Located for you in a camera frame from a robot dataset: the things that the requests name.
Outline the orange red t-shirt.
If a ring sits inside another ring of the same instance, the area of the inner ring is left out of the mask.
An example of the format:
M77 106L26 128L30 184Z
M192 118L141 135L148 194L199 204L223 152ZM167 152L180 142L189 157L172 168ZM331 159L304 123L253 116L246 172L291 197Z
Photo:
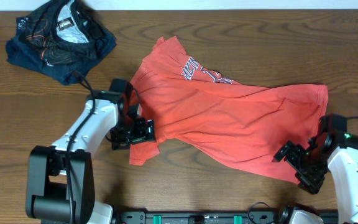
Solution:
M228 79L188 55L176 37L159 38L131 82L156 137L131 146L132 165L179 139L230 168L292 183L295 171L273 156L288 141L307 145L329 99L326 85L269 88Z

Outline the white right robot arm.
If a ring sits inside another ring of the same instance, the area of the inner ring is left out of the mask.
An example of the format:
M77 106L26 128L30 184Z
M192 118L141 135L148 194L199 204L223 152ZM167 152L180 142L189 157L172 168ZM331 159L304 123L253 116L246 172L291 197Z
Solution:
M325 175L334 181L339 223L358 223L358 136L331 131L313 137L308 148L285 143L273 161L286 161L295 170L299 186L317 194Z

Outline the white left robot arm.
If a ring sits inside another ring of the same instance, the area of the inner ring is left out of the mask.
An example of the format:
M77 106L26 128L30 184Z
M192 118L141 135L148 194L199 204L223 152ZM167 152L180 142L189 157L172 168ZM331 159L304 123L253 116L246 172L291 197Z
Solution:
M95 199L92 156L107 133L113 147L155 140L154 121L129 105L130 93L94 90L73 126L29 155L25 212L42 223L115 223L112 206Z

